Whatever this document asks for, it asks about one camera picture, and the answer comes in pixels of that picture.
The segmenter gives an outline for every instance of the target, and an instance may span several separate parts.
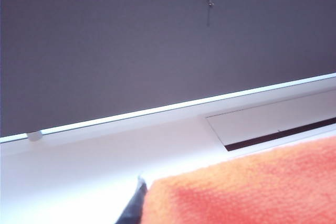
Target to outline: roller blind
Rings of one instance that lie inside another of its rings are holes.
[[[1,136],[336,72],[335,0],[1,0]]]

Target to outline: white surface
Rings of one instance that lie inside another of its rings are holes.
[[[149,182],[282,143],[335,135],[329,125],[227,152],[205,115],[335,88],[328,79],[1,144],[1,223],[113,223],[139,173]]]
[[[210,116],[224,145],[319,122],[336,116],[336,90]]]

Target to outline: orange fleece blanket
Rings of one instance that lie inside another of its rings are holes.
[[[336,137],[158,180],[141,223],[336,223]]]

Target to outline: light strip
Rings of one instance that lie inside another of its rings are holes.
[[[73,124],[68,124],[68,125],[63,125],[63,126],[59,126],[59,127],[53,127],[53,128],[41,130],[41,132],[42,132],[43,135],[45,135],[45,134],[51,134],[51,133],[56,133],[56,132],[60,132],[60,131],[68,131],[68,130],[73,130],[73,129],[77,129],[77,128],[81,128],[81,127],[88,127],[88,126],[101,124],[101,123],[109,123],[109,122],[118,121],[118,120],[122,120],[122,119],[133,118],[133,117],[136,117],[136,116],[163,112],[163,111],[167,111],[167,110],[180,109],[180,108],[183,108],[183,107],[198,105],[198,104],[202,104],[202,103],[208,103],[208,102],[214,102],[214,101],[219,101],[219,100],[228,99],[228,98],[240,97],[242,95],[254,94],[254,93],[269,91],[269,90],[273,90],[273,89],[280,89],[280,88],[295,86],[295,85],[298,85],[298,84],[303,84],[303,83],[312,82],[312,81],[319,81],[319,80],[333,78],[333,77],[336,77],[336,73],[330,73],[330,74],[325,74],[325,75],[322,75],[322,76],[316,76],[316,77],[311,77],[311,78],[306,78],[306,79],[301,79],[301,80],[296,80],[296,81],[289,81],[289,82],[269,85],[269,86],[265,86],[265,87],[255,88],[255,89],[238,91],[238,92],[229,93],[229,94],[222,94],[222,95],[217,95],[215,97],[209,97],[209,98],[203,98],[203,99],[198,99],[198,100],[193,100],[193,101],[181,102],[181,103],[166,105],[166,106],[162,106],[162,107],[158,107],[158,108],[135,111],[135,112],[130,112],[130,113],[121,114],[121,115],[114,115],[114,116],[109,116],[107,118],[100,118],[100,119],[95,119],[95,120],[90,120],[90,121],[85,121],[85,122],[80,122],[80,123],[73,123]],[[26,138],[26,137],[27,137],[26,134],[0,137],[0,143],[6,142],[6,141],[18,140],[18,139]]]
[[[28,138],[26,133],[0,137],[0,143]]]

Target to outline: dark fabric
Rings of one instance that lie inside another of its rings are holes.
[[[141,221],[143,200],[146,193],[146,183],[142,178],[139,178],[138,186],[133,197],[115,224],[139,224]]]

